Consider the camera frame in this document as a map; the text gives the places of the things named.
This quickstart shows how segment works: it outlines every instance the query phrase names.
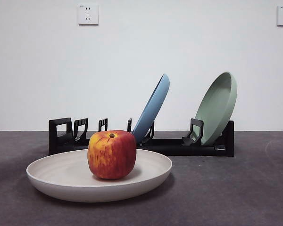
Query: dish rack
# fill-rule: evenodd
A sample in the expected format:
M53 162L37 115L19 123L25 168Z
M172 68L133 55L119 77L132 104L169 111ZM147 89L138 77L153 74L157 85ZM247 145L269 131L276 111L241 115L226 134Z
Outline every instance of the dish rack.
M66 133L58 136L57 126L66 124ZM127 131L131 132L132 119L127 122ZM234 122L229 121L222 134L215 140L213 145L201 145L204 122L198 119L191 119L190 131L182 138L154 138L155 123L152 123L148 133L137 148L154 151L164 155L185 155L185 156L234 156ZM78 127L84 126L83 133L78 136ZM192 138L194 126L199 127L199 134ZM108 118L99 120L98 131L108 130ZM49 151L48 155L63 153L67 151L87 149L89 139L86 137L88 119L75 120L72 130L71 118L49 120Z

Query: plate rim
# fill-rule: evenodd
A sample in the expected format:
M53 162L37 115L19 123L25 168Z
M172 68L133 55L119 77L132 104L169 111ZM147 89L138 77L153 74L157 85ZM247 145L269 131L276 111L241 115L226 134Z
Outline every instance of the plate rim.
M149 180L153 180L155 178L158 178L164 174L166 174L167 172L169 172L173 166L173 162L172 160L163 155L163 154L160 154L160 153L157 153L157 152L153 152L153 151L149 151L149 150L144 150L144 149L139 149L137 148L136 151L144 151L144 152L148 152L148 153L154 153L154 154L157 154L157 155L160 155L162 156L163 158L167 159L169 162L170 162L170 166L168 167L167 170L165 170L163 173L155 176L155 177L152 177L152 178L149 178L149 179L146 179L146 180L141 180L141 181L137 181L137 182L131 182L131 183L125 183L125 184L112 184L112 183L109 183L107 185L99 185L99 186L86 186L86 185L62 185L62 184L58 184L58 183L53 183L53 182L50 182L50 181L47 181L47 180L43 180L43 179L38 179L37 177L33 176L28 170L29 170L29 167L31 167L31 165L35 164L36 162L38 161L43 161L44 159L46 158L50 158L52 156L57 156L57 155L60 155L60 154L66 154L66 153L72 153L72 152L82 152L82 151L87 151L88 149L81 149L81 150L74 150L74 151L69 151L69 152L63 152L63 153L58 153L58 154L53 154L53 155L49 155L49 156L45 156L43 158L40 158L40 159L37 159L33 162L31 162L27 167L26 167L26 174L28 176L28 178L32 178L38 182L42 182L42 183L45 183L45 184L49 184L49 185L53 185L53 186L60 186L60 187L75 187L75 188L99 188L99 187L115 187L115 186L128 186L128 185L133 185L133 184L138 184L140 182L146 182L146 181L149 181Z

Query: red apple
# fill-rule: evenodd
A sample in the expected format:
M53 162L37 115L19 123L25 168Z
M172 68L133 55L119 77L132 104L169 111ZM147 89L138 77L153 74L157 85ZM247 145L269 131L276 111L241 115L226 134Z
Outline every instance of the red apple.
M92 135L87 154L90 171L103 179L120 179L135 165L135 137L126 131L101 131Z

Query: blue plate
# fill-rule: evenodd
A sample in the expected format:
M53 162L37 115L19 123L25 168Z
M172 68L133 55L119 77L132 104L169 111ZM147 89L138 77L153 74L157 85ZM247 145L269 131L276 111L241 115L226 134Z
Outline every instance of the blue plate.
M132 134L135 136L136 143L141 143L150 129L166 98L169 87L170 80L166 74L163 74L132 132Z

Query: beige plate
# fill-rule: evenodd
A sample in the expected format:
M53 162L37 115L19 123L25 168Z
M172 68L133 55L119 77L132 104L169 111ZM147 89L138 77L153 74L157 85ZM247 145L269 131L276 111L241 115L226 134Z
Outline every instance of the beige plate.
M32 185L57 199L109 202L146 193L162 184L172 161L159 153L137 149L134 169L120 180L101 180L88 167L87 150L55 154L36 160L27 169Z

